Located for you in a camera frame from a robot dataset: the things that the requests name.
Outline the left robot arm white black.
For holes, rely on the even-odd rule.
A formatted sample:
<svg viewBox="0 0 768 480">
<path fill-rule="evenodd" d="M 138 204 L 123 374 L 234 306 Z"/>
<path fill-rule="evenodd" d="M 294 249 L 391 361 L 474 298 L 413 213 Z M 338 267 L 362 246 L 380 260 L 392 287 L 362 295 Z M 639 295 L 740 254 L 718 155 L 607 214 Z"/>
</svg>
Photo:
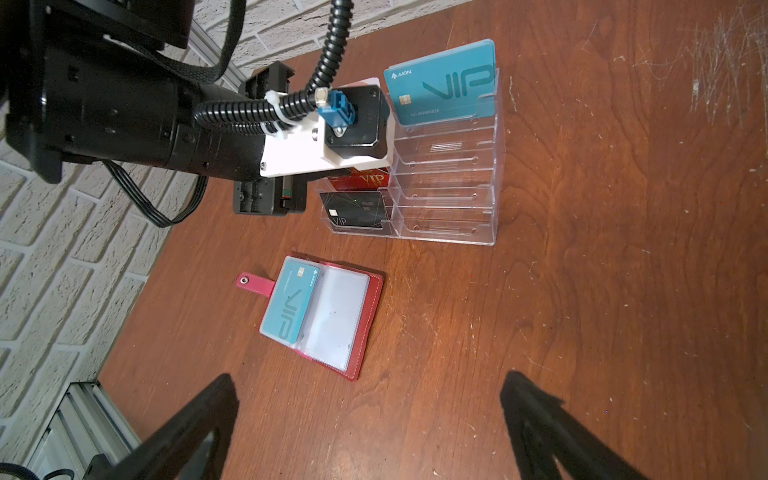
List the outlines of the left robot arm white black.
<svg viewBox="0 0 768 480">
<path fill-rule="evenodd" d="M 269 178 L 269 139 L 316 109 L 322 74 L 295 93 L 275 63 L 239 91 L 220 85 L 246 5 L 234 1 L 219 60 L 198 67 L 167 57 L 188 44 L 191 1 L 5 1 L 1 103 L 6 140 L 45 182 L 67 163 L 100 163 L 155 226 L 200 205 L 210 178 L 235 184 L 240 214 L 304 211 L 305 174 Z"/>
</svg>

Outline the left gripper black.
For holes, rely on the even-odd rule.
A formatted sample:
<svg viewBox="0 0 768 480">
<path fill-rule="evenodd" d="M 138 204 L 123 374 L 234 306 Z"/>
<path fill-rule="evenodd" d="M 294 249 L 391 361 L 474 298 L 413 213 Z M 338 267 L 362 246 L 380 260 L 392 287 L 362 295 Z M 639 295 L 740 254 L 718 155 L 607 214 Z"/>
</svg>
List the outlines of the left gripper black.
<svg viewBox="0 0 768 480">
<path fill-rule="evenodd" d="M 263 98 L 269 90 L 279 93 L 289 91 L 290 79 L 295 71 L 282 62 L 275 62 L 253 73 L 241 84 L 238 92 L 249 98 Z M 285 216 L 303 213 L 307 206 L 308 176 L 265 177 L 268 166 L 275 166 L 278 160 L 277 142 L 284 140 L 280 132 L 276 135 L 261 136 L 265 144 L 258 157 L 258 175 L 248 181 L 236 181 L 233 189 L 233 210 L 239 215 Z"/>
</svg>

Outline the clear acrylic card display stand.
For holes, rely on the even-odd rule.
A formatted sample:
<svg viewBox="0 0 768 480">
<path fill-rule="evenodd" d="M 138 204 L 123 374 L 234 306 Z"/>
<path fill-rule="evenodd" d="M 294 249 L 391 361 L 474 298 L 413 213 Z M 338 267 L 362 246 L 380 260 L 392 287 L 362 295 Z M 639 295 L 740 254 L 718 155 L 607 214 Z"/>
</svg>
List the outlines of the clear acrylic card display stand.
<svg viewBox="0 0 768 480">
<path fill-rule="evenodd" d="M 397 126 L 389 184 L 379 188 L 389 220 L 381 229 L 337 227 L 316 186 L 322 222 L 336 234 L 492 246 L 498 236 L 505 160 L 503 99 L 493 117 Z"/>
</svg>

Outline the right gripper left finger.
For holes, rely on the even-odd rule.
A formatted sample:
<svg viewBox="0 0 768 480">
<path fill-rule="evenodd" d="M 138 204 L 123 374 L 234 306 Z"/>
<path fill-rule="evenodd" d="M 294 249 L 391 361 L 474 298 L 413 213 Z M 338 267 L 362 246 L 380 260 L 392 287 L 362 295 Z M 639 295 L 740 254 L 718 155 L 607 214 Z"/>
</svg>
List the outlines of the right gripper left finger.
<svg viewBox="0 0 768 480">
<path fill-rule="evenodd" d="M 219 479 L 237 419 L 232 377 L 221 374 L 100 479 Z"/>
</svg>

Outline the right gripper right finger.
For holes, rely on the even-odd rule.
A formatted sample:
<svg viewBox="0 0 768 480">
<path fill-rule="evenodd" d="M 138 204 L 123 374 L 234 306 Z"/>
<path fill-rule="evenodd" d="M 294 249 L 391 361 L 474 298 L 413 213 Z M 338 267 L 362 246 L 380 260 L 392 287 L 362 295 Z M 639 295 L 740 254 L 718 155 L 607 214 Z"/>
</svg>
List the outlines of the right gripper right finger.
<svg viewBox="0 0 768 480">
<path fill-rule="evenodd" d="M 507 373 L 500 402 L 522 479 L 645 477 L 521 372 Z"/>
</svg>

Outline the red leather card wallet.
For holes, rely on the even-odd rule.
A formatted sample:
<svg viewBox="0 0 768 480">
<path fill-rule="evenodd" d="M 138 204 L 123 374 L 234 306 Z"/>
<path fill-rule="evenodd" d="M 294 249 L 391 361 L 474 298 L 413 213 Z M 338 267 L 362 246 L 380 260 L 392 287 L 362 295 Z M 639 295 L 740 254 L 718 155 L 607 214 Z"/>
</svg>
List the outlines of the red leather card wallet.
<svg viewBox="0 0 768 480">
<path fill-rule="evenodd" d="M 349 381 L 355 381 L 361 370 L 384 279 L 379 274 L 357 268 L 299 259 L 318 264 L 321 272 L 297 344 L 279 344 Z M 235 285 L 267 298 L 269 303 L 278 276 L 271 280 L 243 272 Z"/>
</svg>

